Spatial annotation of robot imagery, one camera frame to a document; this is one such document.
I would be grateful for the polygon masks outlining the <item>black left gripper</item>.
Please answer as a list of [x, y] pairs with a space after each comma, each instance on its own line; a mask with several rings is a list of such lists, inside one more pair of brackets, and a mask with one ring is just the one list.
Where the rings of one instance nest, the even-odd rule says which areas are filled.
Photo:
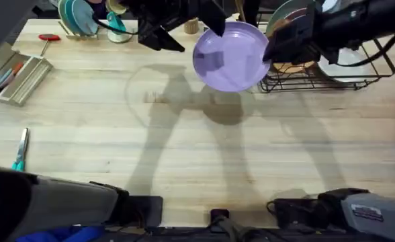
[[121, 0], [138, 20], [138, 42], [150, 49], [184, 52], [168, 32], [198, 18], [216, 35], [225, 31], [226, 14], [215, 0]]

